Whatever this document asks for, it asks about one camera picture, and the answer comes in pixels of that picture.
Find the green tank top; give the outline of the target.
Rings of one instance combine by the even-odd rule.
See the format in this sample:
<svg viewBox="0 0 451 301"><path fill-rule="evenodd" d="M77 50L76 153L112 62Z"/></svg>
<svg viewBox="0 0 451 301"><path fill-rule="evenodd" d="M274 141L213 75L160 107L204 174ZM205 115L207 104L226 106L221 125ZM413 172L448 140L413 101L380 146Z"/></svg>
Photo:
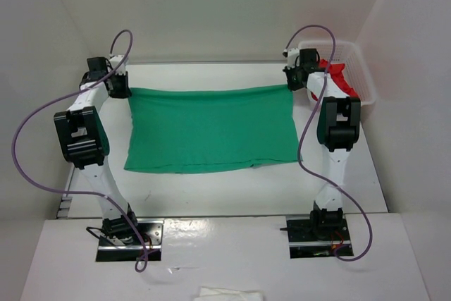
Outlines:
<svg viewBox="0 0 451 301"><path fill-rule="evenodd" d="M294 99L284 85L226 91L132 89L124 169L197 174L297 160Z"/></svg>

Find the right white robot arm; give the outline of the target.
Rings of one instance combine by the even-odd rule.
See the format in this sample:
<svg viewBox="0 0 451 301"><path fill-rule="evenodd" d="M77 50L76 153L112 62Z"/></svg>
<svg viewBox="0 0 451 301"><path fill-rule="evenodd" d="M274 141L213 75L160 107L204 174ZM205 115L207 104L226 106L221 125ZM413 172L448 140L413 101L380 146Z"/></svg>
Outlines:
<svg viewBox="0 0 451 301"><path fill-rule="evenodd" d="M313 238L327 240L344 226L342 193L350 152L359 139L360 99L337 85L328 66L322 66L316 49L285 49L288 89L307 89L317 98L319 121L316 136L323 150L321 175L326 178L314 200L308 229Z"/></svg>

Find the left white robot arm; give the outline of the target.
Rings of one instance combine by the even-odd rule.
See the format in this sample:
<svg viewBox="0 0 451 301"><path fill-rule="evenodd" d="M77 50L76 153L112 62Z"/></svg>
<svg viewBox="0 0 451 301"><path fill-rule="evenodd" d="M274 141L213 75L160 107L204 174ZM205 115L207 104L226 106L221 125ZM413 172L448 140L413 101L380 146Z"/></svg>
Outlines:
<svg viewBox="0 0 451 301"><path fill-rule="evenodd" d="M105 242L117 240L125 245L138 241L140 227L130 204L120 193L109 167L110 144L99 112L109 98L131 97L124 55L111 54L87 59L81 93L65 111L54 114L54 125L63 157L87 179L98 194L102 211L101 232Z"/></svg>

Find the red tank top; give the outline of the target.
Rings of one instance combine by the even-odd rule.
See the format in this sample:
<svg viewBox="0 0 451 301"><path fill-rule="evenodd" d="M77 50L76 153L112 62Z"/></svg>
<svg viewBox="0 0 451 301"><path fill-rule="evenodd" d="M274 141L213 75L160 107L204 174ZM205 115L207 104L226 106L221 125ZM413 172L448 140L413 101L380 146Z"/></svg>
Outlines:
<svg viewBox="0 0 451 301"><path fill-rule="evenodd" d="M351 87L343 74L343 71L345 70L345 64L343 63L332 63L329 67L329 73L333 80L333 82L348 96L350 97L358 97L359 95L354 90L353 87Z"/></svg>

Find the white plastic basket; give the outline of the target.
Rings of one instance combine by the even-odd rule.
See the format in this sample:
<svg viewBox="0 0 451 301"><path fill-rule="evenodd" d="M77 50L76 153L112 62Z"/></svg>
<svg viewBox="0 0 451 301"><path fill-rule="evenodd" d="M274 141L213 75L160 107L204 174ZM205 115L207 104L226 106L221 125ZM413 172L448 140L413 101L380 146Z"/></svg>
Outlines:
<svg viewBox="0 0 451 301"><path fill-rule="evenodd" d="M298 44L300 49L315 48L322 59L330 58L333 43L326 40L304 40ZM361 99L362 106L370 106L376 101L371 74L359 47L348 41L337 40L332 64L344 64L342 71L347 84L352 87Z"/></svg>

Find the white crumpled cloth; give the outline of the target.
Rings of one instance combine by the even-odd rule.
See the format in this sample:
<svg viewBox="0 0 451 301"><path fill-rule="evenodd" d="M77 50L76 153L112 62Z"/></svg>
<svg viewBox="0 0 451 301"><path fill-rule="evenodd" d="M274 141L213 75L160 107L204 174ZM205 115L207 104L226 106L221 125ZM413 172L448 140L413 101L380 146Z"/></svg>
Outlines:
<svg viewBox="0 0 451 301"><path fill-rule="evenodd" d="M263 301L264 296L260 292L202 287L194 300Z"/></svg>

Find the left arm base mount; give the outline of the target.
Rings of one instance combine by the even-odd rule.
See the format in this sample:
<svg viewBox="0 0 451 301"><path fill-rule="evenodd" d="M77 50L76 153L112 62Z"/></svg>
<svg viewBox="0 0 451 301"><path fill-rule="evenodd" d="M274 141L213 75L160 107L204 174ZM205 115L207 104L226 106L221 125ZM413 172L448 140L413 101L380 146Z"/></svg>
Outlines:
<svg viewBox="0 0 451 301"><path fill-rule="evenodd" d="M137 229L141 233L149 252L150 262L161 260L163 242L163 219L138 219ZM109 238L100 228L88 226L85 229L97 239L96 262L133 262L144 254L140 241L133 234L128 238Z"/></svg>

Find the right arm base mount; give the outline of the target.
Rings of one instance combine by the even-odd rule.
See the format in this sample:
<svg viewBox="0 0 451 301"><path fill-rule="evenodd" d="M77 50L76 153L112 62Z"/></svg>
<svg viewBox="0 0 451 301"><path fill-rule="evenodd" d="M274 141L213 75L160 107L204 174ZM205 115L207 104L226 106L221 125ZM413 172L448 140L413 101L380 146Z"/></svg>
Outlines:
<svg viewBox="0 0 451 301"><path fill-rule="evenodd" d="M315 226L309 216L290 216L280 228L288 238L291 259L353 257L352 241L346 219L339 226Z"/></svg>

